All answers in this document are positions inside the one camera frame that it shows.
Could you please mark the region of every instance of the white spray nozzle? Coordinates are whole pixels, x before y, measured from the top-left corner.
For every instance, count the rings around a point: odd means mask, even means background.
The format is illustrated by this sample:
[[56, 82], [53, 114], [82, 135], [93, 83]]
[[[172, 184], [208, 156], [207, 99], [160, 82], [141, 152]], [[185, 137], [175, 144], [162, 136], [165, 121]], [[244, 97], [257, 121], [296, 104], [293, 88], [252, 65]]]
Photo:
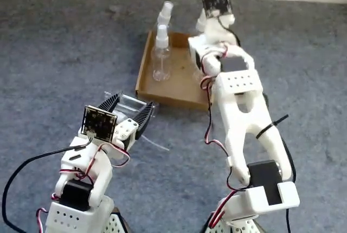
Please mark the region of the white spray nozzle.
[[165, 24], [159, 24], [156, 37], [156, 47], [166, 48], [169, 46], [168, 28]]
[[169, 24], [173, 7], [173, 3], [169, 1], [164, 2], [163, 8], [158, 15], [158, 24]]
[[195, 28], [197, 31], [203, 33], [205, 31], [205, 26], [206, 26], [206, 14], [205, 14], [205, 10], [202, 9], [200, 17], [196, 22]]

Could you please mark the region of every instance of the circuit board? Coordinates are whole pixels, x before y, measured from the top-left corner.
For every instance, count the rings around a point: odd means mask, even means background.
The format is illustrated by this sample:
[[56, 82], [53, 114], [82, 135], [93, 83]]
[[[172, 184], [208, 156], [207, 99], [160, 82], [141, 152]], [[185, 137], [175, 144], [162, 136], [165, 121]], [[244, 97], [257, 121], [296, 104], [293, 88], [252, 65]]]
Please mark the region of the circuit board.
[[81, 133], [111, 143], [116, 121], [116, 115], [96, 107], [86, 106]]
[[206, 18], [232, 14], [231, 0], [202, 0]]

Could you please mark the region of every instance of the clear plastic bottle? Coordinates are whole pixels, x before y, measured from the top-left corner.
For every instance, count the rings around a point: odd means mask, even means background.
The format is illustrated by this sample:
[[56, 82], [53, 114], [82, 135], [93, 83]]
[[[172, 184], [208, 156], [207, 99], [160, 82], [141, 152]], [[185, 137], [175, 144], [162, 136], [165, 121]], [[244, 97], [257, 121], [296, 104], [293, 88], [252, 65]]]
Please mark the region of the clear plastic bottle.
[[[194, 35], [201, 35], [205, 31], [205, 26], [206, 26], [206, 14], [205, 10], [202, 9], [200, 13], [199, 19], [196, 21], [195, 25], [195, 32], [193, 33]], [[194, 65], [194, 73], [193, 73], [193, 78], [194, 80], [200, 84], [202, 78], [204, 77], [203, 73], [201, 72], [200, 69], [198, 69], [196, 63], [193, 62]]]
[[171, 39], [172, 26], [170, 24], [170, 20], [171, 20], [171, 13], [173, 8], [174, 8], [173, 3], [171, 3], [170, 1], [165, 1], [163, 4], [162, 10], [160, 11], [158, 15], [157, 22], [153, 27], [153, 35], [154, 37], [156, 37], [158, 26], [161, 24], [166, 25], [166, 29], [168, 30], [170, 46], [172, 46], [172, 39]]
[[165, 24], [158, 25], [156, 44], [151, 52], [153, 78], [156, 81], [168, 80], [171, 75], [171, 48], [168, 29]]

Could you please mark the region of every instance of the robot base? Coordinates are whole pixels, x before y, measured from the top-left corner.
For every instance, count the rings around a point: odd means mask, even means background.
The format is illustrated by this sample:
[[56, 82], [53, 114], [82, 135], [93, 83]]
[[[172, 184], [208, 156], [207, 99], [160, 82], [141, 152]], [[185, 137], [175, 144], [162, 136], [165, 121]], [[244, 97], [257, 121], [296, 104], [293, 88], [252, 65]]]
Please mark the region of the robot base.
[[200, 233], [266, 233], [264, 229], [254, 220], [233, 222], [233, 225], [228, 225], [225, 221], [220, 220], [218, 224], [210, 229], [208, 223], [212, 218], [208, 218]]

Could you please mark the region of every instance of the white wire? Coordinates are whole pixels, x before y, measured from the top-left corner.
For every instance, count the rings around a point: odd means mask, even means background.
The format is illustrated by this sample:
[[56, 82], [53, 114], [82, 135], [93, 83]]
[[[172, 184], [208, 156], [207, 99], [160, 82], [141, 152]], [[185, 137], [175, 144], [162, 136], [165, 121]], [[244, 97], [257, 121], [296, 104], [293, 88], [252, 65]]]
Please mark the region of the white wire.
[[169, 151], [168, 148], [160, 145], [160, 144], [157, 144], [155, 142], [153, 142], [152, 140], [148, 139], [147, 137], [145, 137], [144, 135], [141, 136], [143, 139], [145, 139], [148, 143], [151, 143], [152, 145], [156, 146], [157, 148], [160, 148], [160, 149], [163, 149], [163, 150], [166, 150], [166, 151]]

